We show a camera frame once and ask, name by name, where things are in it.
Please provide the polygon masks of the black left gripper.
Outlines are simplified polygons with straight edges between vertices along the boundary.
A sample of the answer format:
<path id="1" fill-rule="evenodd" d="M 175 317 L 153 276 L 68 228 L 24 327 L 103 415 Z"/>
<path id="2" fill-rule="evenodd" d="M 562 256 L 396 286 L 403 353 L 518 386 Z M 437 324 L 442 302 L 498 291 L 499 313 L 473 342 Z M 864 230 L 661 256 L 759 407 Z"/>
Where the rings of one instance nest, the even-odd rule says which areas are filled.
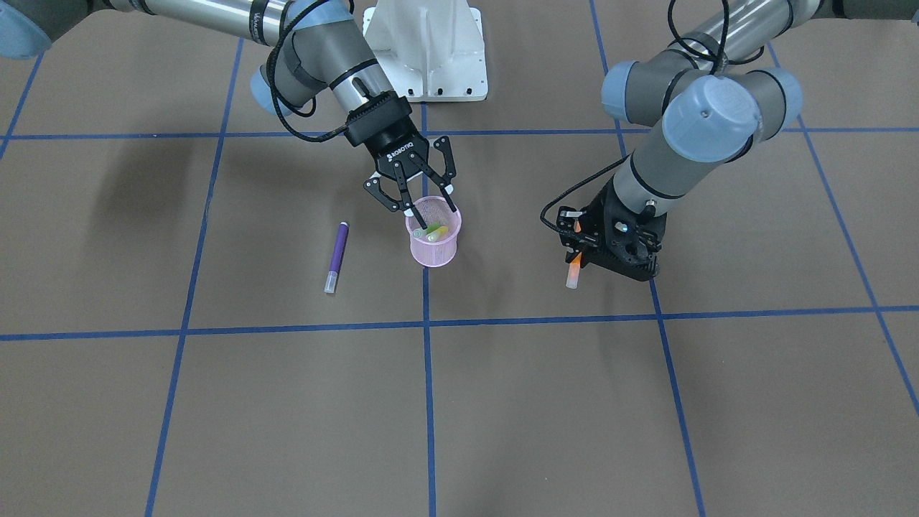
<path id="1" fill-rule="evenodd" d="M 561 207 L 556 225 L 562 229 L 565 262 L 572 260 L 574 249 L 582 255 L 581 268 L 593 263 L 636 281 L 650 281 L 660 271 L 658 252 L 666 220 L 666 215 L 646 220 L 630 212 L 608 180 L 584 210 Z M 580 232 L 597 239 L 597 245 L 585 246 L 577 240 L 573 235 Z"/>

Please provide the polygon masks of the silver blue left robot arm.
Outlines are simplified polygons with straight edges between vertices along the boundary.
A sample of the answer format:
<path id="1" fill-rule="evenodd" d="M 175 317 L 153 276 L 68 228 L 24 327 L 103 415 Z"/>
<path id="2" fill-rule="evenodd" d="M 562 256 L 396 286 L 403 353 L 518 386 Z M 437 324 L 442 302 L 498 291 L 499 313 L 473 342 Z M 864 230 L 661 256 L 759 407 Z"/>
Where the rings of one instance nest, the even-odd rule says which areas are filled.
<path id="1" fill-rule="evenodd" d="M 707 174 L 773 138 L 801 113 L 800 82 L 778 67 L 731 73 L 772 39 L 812 19 L 917 21 L 915 1 L 736 1 L 678 32 L 646 62 L 611 67 L 601 89 L 614 120 L 649 128 L 583 208 L 562 206 L 549 223 L 566 249 L 566 285 L 594 263 L 649 281 L 659 271 L 666 217 Z"/>

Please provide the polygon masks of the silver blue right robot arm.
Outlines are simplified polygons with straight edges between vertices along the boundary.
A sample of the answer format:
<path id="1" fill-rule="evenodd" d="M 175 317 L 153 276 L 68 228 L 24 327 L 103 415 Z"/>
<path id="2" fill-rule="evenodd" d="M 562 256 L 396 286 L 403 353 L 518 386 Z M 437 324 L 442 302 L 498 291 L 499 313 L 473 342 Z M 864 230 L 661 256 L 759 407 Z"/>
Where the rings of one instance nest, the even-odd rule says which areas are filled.
<path id="1" fill-rule="evenodd" d="M 408 183 L 427 177 L 452 212 L 456 175 L 449 139 L 427 141 L 411 120 L 411 106 L 395 91 L 353 16 L 341 1 L 4 1 L 2 56 L 25 60 L 98 11 L 140 12 L 207 27 L 271 49 L 252 78 L 253 97 L 290 128 L 289 115 L 308 118 L 315 98 L 328 90 L 347 112 L 341 127 L 319 136 L 295 129 L 309 143 L 344 135 L 364 145 L 375 163 L 365 190 L 391 212 L 426 228 L 433 210 L 411 197 Z"/>

